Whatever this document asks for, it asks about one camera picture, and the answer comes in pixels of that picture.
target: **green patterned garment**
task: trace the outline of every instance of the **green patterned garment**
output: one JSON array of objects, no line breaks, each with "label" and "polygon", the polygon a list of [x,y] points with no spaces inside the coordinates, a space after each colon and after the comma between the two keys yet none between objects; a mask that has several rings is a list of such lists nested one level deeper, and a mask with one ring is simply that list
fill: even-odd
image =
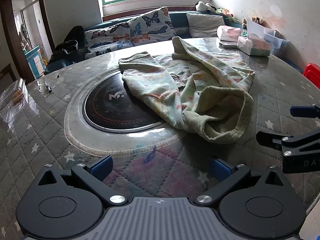
[{"label": "green patterned garment", "polygon": [[180,37],[172,42],[170,61],[160,64],[147,52],[119,60],[131,93],[175,128],[212,143],[237,141],[251,119],[254,71],[237,53],[201,51]]}]

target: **gray ribbed plate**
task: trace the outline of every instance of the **gray ribbed plate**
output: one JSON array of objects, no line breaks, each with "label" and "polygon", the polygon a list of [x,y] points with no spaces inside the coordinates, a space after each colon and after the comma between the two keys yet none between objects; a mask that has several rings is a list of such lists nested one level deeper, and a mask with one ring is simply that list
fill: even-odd
[{"label": "gray ribbed plate", "polygon": [[75,240],[239,240],[212,209],[183,198],[135,197],[126,206],[108,210],[90,232]]}]

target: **wooden door frame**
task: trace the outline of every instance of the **wooden door frame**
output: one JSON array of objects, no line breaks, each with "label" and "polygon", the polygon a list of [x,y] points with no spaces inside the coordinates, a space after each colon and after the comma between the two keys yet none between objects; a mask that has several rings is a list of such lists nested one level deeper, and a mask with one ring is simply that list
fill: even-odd
[{"label": "wooden door frame", "polygon": [[[39,0],[39,6],[42,16],[42,21],[44,28],[48,37],[48,41],[51,47],[52,52],[54,52],[55,45],[51,35],[47,14],[45,12],[44,0]],[[17,28],[15,24],[12,0],[0,0],[0,14],[2,25],[4,29],[4,35],[9,47],[9,51],[13,62],[17,68],[19,76],[26,80],[26,83],[30,83],[35,80],[32,71],[29,67],[27,59],[21,48],[19,35],[17,33]]]}]

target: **floor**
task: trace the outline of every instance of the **floor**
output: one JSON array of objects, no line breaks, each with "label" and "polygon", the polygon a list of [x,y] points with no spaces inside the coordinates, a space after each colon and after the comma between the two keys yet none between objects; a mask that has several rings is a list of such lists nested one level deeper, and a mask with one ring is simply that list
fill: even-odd
[{"label": "floor", "polygon": [[320,201],[307,216],[300,230],[300,238],[303,240],[316,240],[320,236]]}]

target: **butterfly print cushion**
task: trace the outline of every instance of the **butterfly print cushion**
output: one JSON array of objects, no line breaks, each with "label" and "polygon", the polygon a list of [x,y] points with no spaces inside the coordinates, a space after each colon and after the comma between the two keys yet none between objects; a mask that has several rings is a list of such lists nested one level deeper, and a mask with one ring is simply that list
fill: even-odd
[{"label": "butterfly print cushion", "polygon": [[133,47],[129,39],[121,39],[116,42],[103,41],[88,46],[86,49],[85,59],[93,58],[119,49]]},{"label": "butterfly print cushion", "polygon": [[122,39],[130,40],[130,27],[128,22],[124,22],[103,29],[87,31],[85,39],[88,42],[86,47],[100,42],[113,43]]},{"label": "butterfly print cushion", "polygon": [[176,36],[167,7],[142,14],[128,23],[130,40],[134,46],[169,41]]}]

